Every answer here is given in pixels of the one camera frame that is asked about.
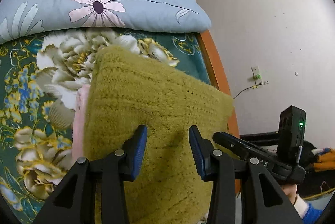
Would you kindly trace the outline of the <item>right hand of person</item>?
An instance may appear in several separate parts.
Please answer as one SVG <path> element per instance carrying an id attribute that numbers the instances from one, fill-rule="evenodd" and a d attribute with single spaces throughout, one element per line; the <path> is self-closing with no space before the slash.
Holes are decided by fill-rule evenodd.
<path id="1" fill-rule="evenodd" d="M 281 189 L 285 193 L 286 197 L 289 199 L 289 201 L 294 204 L 297 200 L 297 185 L 296 184 L 286 184 L 282 185 Z"/>

